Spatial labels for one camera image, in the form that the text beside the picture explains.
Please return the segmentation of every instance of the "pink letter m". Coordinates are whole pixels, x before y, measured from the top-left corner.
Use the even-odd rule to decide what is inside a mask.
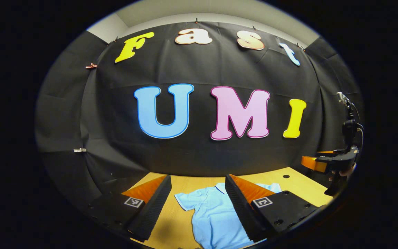
[[[238,137],[244,135],[250,120],[253,121],[251,129],[247,133],[248,137],[268,136],[267,103],[270,99],[269,92],[254,90],[245,107],[232,87],[217,86],[212,88],[211,94],[216,97],[218,105],[216,130],[211,133],[213,140],[227,140],[232,137],[233,133],[229,130],[228,118],[231,120]]]

